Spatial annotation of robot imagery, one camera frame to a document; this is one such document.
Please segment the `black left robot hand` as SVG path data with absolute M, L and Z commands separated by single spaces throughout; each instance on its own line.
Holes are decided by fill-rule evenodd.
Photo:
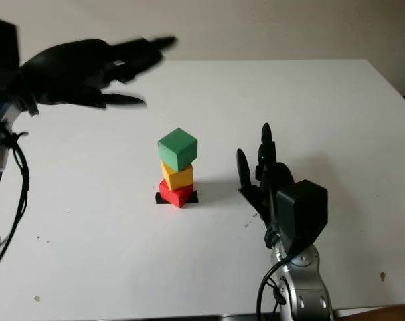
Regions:
M 73 104 L 105 109 L 142 104 L 141 98 L 106 94 L 113 81 L 126 84 L 163 60 L 177 43 L 173 35 L 139 38 L 115 45 L 101 39 L 63 43 L 25 62 L 10 85 L 22 108 L 37 114 L 37 105 Z

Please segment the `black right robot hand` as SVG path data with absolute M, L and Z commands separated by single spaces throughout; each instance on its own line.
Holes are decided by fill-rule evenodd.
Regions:
M 239 192 L 263 220 L 266 227 L 265 246 L 272 249 L 280 239 L 276 194 L 282 187 L 294 183 L 294 178 L 289 168 L 276 159 L 276 145 L 269 123 L 262 127 L 261 142 L 255 169 L 255 179 L 260 182 L 259 186 L 252 184 L 246 156 L 241 149 L 237 150 L 236 161 L 241 184 Z

